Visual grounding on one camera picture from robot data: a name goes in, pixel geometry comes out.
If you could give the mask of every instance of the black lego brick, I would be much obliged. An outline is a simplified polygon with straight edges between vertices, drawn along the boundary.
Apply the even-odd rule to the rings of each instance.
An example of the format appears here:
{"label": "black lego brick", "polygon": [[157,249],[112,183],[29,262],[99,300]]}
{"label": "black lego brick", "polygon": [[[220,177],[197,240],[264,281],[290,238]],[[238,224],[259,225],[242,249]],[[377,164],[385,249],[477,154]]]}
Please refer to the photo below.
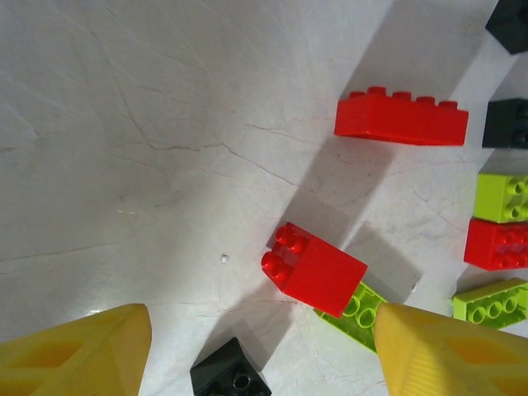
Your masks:
{"label": "black lego brick", "polygon": [[499,0],[486,29],[510,54],[528,51],[528,0]]}
{"label": "black lego brick", "polygon": [[197,396],[271,396],[271,391],[251,366],[237,338],[191,369]]}
{"label": "black lego brick", "polygon": [[488,103],[482,147],[528,149],[528,100]]}

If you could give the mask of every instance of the white marble surface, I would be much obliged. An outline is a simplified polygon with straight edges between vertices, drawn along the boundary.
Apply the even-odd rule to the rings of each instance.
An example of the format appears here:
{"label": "white marble surface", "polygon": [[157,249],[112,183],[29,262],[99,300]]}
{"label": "white marble surface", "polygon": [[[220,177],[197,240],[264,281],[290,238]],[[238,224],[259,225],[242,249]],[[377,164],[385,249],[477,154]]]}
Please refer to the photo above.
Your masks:
{"label": "white marble surface", "polygon": [[[260,257],[288,219],[442,314],[515,275],[462,262],[479,169],[527,169],[479,147],[496,90],[528,94],[526,57],[483,29],[495,3],[0,0],[0,341],[141,302],[142,395],[191,394],[231,335],[274,394],[386,394],[376,356]],[[465,147],[335,139],[338,98],[380,84],[458,100]]]}

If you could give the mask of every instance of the toy building block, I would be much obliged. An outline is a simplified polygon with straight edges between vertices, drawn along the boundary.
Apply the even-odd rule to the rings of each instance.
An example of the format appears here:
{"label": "toy building block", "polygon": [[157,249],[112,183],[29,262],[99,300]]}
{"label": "toy building block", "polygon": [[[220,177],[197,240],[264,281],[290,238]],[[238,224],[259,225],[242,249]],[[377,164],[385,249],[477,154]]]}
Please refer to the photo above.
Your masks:
{"label": "toy building block", "polygon": [[467,111],[457,110],[456,101],[434,97],[412,100],[410,92],[387,96],[384,87],[351,92],[337,104],[337,136],[384,140],[423,146],[462,146],[468,124]]}
{"label": "toy building block", "polygon": [[194,395],[270,396],[271,391],[251,366],[237,338],[232,338],[191,369]]}
{"label": "toy building block", "polygon": [[528,394],[528,339],[400,304],[374,326],[390,396]]}
{"label": "toy building block", "polygon": [[528,223],[469,221],[464,261],[486,271],[528,268]]}
{"label": "toy building block", "polygon": [[150,340],[147,308],[130,304],[0,344],[0,394],[135,396]]}
{"label": "toy building block", "polygon": [[526,319],[528,282],[503,280],[453,296],[453,317],[488,328],[504,328]]}
{"label": "toy building block", "polygon": [[486,30],[510,54],[528,51],[528,0],[499,0]]}
{"label": "toy building block", "polygon": [[528,220],[528,176],[480,173],[474,217],[494,223]]}
{"label": "toy building block", "polygon": [[374,321],[378,306],[386,302],[386,299],[378,295],[363,282],[360,282],[350,303],[348,303],[348,306],[343,312],[343,316],[340,318],[334,318],[318,309],[314,309],[313,311],[321,319],[326,320],[350,338],[358,341],[371,351],[376,352],[374,345]]}
{"label": "toy building block", "polygon": [[292,223],[280,227],[262,270],[285,295],[339,318],[367,266]]}
{"label": "toy building block", "polygon": [[488,103],[482,147],[528,149],[528,100]]}

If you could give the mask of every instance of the lime green 2x4 brick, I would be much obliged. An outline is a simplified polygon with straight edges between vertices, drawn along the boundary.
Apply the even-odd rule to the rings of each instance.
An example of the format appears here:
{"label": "lime green 2x4 brick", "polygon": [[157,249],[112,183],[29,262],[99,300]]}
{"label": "lime green 2x4 brick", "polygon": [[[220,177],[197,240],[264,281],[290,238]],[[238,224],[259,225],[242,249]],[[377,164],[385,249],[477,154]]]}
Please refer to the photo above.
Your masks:
{"label": "lime green 2x4 brick", "polygon": [[453,317],[482,324],[488,328],[504,328],[526,319],[528,282],[510,279],[453,297]]}
{"label": "lime green 2x4 brick", "polygon": [[343,315],[334,318],[318,309],[313,311],[323,320],[344,332],[350,338],[376,352],[374,345],[374,321],[378,305],[387,300],[378,295],[369,286],[360,282],[348,303]]}
{"label": "lime green 2x4 brick", "polygon": [[478,175],[474,217],[510,223],[528,220],[528,176]]}

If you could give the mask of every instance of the red lego brick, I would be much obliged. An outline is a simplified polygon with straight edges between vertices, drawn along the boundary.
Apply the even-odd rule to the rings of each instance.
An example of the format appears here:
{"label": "red lego brick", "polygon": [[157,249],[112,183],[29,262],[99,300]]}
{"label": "red lego brick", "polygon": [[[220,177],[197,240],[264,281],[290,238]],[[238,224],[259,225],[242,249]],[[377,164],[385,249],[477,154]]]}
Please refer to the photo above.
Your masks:
{"label": "red lego brick", "polygon": [[292,223],[275,240],[262,258],[264,273],[285,295],[341,317],[367,266]]}
{"label": "red lego brick", "polygon": [[464,261],[486,271],[528,268],[528,223],[469,221]]}
{"label": "red lego brick", "polygon": [[434,97],[412,100],[410,92],[391,97],[383,87],[351,92],[337,104],[337,136],[384,140],[421,146],[462,146],[469,113],[457,110],[456,101]]}

